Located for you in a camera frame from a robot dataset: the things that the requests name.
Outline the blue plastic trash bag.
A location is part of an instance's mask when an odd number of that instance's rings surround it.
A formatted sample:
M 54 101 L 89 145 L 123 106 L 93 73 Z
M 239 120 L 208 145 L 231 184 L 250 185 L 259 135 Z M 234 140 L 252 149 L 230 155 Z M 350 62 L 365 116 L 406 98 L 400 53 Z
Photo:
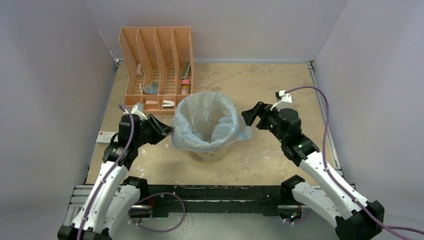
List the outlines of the blue plastic trash bag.
M 181 100 L 171 126 L 175 148 L 202 154 L 214 153 L 252 136 L 233 101 L 212 91 L 197 92 Z

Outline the beige capybara trash bin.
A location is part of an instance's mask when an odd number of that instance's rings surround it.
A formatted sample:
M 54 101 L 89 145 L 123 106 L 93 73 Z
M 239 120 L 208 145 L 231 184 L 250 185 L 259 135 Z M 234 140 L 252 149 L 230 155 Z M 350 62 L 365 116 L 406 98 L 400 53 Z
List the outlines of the beige capybara trash bin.
M 189 155 L 197 162 L 201 163 L 214 163 L 220 161 L 228 153 L 230 147 L 223 147 L 215 152 L 209 153 L 199 153 L 194 151 L 189 151 Z

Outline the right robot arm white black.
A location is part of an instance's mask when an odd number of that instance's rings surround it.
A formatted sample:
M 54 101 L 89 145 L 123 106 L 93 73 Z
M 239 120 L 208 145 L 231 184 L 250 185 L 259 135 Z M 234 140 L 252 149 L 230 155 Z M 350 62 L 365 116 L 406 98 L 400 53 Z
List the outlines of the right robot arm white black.
M 312 177 L 322 190 L 314 190 L 302 177 L 294 175 L 281 184 L 284 202 L 297 201 L 308 206 L 334 228 L 340 240 L 370 240 L 382 232 L 376 220 L 383 221 L 384 207 L 358 193 L 323 159 L 317 145 L 302 133 L 302 121 L 296 110 L 277 110 L 259 101 L 241 115 L 248 126 L 259 118 L 256 128 L 270 131 L 286 158 Z

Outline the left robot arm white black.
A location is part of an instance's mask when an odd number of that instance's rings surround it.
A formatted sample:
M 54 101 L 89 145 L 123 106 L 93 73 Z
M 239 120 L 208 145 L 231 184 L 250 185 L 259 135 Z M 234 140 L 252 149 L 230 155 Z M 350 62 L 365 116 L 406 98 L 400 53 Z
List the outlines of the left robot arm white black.
M 139 148 L 158 144 L 173 130 L 151 114 L 123 115 L 118 132 L 104 150 L 100 172 L 87 200 L 72 223 L 60 227 L 58 239 L 111 240 L 131 206 L 149 199 L 147 180 L 127 176 Z

